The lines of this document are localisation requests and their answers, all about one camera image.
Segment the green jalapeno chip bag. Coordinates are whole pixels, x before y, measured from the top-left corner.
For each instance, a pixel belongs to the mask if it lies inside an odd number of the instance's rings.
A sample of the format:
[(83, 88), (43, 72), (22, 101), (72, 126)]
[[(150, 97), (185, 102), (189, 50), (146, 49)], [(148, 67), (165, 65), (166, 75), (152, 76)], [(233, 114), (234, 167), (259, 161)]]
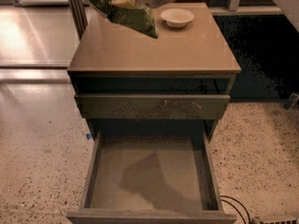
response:
[(158, 37), (154, 16), (150, 8), (115, 7), (109, 0), (83, 0), (104, 19), (116, 23), (151, 38)]

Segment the brown drawer cabinet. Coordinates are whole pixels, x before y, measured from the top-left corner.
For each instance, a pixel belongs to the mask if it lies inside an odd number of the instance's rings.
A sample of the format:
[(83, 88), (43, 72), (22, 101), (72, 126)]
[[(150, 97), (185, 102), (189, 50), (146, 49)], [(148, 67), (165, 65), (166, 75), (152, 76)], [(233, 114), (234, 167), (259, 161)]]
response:
[[(171, 28), (156, 9), (158, 38), (150, 38), (95, 15), (67, 73), (76, 94), (229, 95), (241, 68), (209, 9), (203, 3), (177, 3), (194, 19)], [(86, 119), (91, 133), (142, 119)], [(212, 135), (218, 119), (203, 122)]]

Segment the closed upper drawer front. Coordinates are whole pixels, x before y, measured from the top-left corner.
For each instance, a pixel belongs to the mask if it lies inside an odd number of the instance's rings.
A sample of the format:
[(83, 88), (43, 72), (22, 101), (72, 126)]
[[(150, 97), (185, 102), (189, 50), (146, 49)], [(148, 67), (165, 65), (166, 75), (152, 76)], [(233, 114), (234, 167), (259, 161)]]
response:
[(76, 94), (85, 119), (221, 119), (229, 95)]

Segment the open lower drawer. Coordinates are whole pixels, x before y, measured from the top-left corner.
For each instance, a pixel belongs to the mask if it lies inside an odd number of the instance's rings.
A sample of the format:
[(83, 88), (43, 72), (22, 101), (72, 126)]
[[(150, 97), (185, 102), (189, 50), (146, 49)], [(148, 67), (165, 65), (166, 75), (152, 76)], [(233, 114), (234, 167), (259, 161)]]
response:
[(72, 224), (233, 224), (223, 210), (206, 135), (94, 140)]

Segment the white ceramic bowl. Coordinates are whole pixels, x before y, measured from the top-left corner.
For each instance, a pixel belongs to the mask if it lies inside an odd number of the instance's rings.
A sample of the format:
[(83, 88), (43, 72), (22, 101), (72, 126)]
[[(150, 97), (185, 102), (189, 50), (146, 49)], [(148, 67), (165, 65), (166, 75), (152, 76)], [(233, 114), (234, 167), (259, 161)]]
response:
[(194, 19), (194, 15), (187, 9), (169, 8), (161, 13), (161, 18), (171, 28), (183, 28)]

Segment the blue tape piece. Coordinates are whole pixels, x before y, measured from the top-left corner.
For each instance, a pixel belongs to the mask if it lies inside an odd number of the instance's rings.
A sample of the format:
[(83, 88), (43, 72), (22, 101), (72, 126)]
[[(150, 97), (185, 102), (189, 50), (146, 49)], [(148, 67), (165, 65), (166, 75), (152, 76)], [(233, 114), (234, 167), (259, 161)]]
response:
[(86, 133), (86, 138), (87, 140), (93, 139), (93, 136), (90, 133)]

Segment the dark metal post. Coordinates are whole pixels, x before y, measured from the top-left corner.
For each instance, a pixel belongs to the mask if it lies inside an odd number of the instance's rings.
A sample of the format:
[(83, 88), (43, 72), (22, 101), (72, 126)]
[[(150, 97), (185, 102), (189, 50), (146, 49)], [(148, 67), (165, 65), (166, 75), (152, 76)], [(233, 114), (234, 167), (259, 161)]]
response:
[(81, 39), (88, 25), (83, 2), (82, 0), (68, 0), (68, 4), (71, 8), (78, 38)]

